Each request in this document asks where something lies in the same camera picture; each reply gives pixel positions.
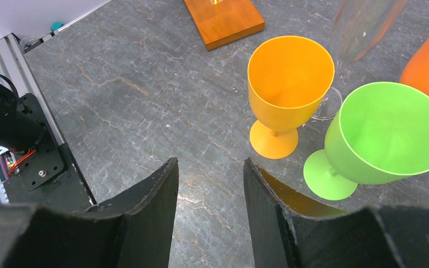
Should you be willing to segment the yellow plastic wine glass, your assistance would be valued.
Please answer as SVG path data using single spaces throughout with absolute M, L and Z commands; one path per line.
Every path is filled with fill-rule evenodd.
M 289 156 L 298 127 L 315 114 L 334 77 L 330 53 L 306 37 L 279 36 L 256 48 L 247 65 L 253 149 L 268 159 Z

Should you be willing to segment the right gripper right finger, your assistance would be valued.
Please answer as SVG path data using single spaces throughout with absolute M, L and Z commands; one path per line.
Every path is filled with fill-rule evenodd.
M 429 207 L 347 212 L 297 192 L 253 159 L 243 180 L 256 267 L 429 267 Z

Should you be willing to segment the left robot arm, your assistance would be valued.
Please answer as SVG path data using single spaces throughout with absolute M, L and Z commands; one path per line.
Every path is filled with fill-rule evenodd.
M 37 147 L 45 139 L 46 127 L 29 114 L 16 86 L 0 74 L 0 146 L 22 152 Z

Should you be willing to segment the green plastic wine glass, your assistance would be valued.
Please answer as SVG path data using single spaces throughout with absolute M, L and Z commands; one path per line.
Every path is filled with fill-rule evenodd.
M 324 148 L 304 163 L 309 189 L 327 200 L 360 184 L 391 183 L 429 171 L 429 96 L 394 82 L 352 91 L 328 127 Z

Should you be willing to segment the clear champagne flute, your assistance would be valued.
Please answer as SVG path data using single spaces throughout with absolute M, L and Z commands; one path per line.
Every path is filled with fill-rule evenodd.
M 343 1 L 332 27 L 328 52 L 335 80 L 381 41 L 407 1 Z

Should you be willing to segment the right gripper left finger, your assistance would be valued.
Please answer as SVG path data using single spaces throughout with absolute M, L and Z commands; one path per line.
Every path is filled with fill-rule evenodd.
M 178 185 L 172 157 L 83 212 L 0 205 L 0 267 L 167 267 Z

